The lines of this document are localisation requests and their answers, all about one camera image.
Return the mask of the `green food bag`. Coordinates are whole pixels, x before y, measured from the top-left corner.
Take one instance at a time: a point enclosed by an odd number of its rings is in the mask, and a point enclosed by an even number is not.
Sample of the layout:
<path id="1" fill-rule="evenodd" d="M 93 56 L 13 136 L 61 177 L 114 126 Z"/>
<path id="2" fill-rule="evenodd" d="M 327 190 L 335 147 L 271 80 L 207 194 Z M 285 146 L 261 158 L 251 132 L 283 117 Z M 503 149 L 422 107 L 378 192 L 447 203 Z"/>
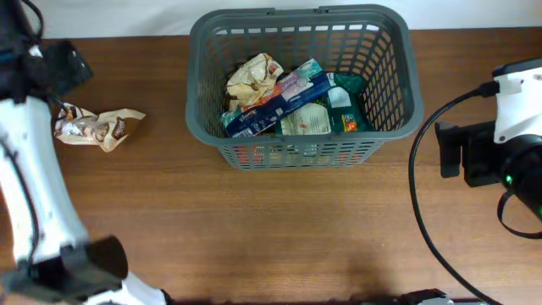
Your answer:
<path id="1" fill-rule="evenodd" d="M 328 73 L 331 88 L 321 97 L 284 117 L 274 127 L 278 136 L 309 136 L 371 131 L 359 97 L 366 81 L 358 75 Z"/>

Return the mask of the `blue tissue multipack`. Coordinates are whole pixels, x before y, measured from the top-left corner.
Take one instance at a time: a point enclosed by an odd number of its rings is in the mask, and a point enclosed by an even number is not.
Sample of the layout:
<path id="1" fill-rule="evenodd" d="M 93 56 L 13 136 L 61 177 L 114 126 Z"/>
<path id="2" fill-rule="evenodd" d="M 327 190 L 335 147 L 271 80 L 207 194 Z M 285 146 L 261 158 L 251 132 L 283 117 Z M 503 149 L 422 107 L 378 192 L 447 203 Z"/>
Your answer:
<path id="1" fill-rule="evenodd" d="M 260 106 L 249 108 L 226 126 L 229 137 L 256 136 L 279 123 L 287 115 L 327 93 L 335 80 L 311 58 L 278 81 L 280 94 Z"/>

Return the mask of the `brown paper bag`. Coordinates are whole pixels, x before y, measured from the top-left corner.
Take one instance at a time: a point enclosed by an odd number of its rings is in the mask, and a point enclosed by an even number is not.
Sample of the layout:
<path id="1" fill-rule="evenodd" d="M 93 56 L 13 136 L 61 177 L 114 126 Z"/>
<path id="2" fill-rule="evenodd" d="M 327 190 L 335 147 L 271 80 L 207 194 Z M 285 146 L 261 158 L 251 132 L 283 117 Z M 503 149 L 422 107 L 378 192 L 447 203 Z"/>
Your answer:
<path id="1" fill-rule="evenodd" d="M 266 53 L 245 62 L 226 84 L 229 111 L 244 112 L 278 96 L 277 79 L 283 73 L 282 66 Z"/>
<path id="2" fill-rule="evenodd" d="M 110 153 L 134 132 L 145 117 L 144 113 L 134 109 L 94 114 L 65 103 L 58 113 L 53 135 L 65 144 L 98 146 Z"/>

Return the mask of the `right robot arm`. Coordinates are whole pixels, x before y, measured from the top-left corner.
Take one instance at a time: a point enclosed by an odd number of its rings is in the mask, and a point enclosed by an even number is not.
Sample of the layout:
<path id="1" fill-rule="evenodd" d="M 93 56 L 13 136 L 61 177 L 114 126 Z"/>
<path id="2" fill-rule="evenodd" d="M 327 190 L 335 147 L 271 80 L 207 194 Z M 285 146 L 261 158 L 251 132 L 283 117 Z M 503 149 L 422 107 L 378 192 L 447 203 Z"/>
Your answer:
<path id="1" fill-rule="evenodd" d="M 517 197 L 537 218 L 541 217 L 541 137 L 523 135 L 494 142 L 495 122 L 457 126 L 438 122 L 440 174 L 456 177 L 464 170 L 470 187 L 502 184 L 506 191 L 497 206 L 503 220 L 506 202 Z"/>

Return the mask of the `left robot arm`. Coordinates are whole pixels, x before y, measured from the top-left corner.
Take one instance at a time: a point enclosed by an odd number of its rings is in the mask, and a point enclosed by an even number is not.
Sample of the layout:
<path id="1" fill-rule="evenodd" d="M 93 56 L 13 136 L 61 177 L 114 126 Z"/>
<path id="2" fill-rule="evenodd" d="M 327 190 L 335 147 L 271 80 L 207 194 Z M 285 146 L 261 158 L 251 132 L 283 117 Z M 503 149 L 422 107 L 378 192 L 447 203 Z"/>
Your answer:
<path id="1" fill-rule="evenodd" d="M 53 145 L 59 96 L 90 76 L 68 42 L 41 51 L 29 1 L 1 3 L 1 191 L 14 238 L 5 293 L 65 304 L 169 304 L 129 271 L 120 241 L 91 241 L 70 200 Z"/>

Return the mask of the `orange spaghetti packet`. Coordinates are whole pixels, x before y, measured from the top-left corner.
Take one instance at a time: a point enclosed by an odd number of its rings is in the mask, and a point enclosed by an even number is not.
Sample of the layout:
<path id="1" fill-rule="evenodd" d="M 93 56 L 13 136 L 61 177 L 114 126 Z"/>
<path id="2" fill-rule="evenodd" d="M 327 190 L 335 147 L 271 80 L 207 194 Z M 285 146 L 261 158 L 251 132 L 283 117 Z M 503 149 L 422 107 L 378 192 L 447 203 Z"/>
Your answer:
<path id="1" fill-rule="evenodd" d="M 352 166 L 362 163 L 367 152 L 367 147 L 355 148 L 352 143 L 233 147 L 224 151 L 227 160 L 236 161 L 242 169 Z"/>

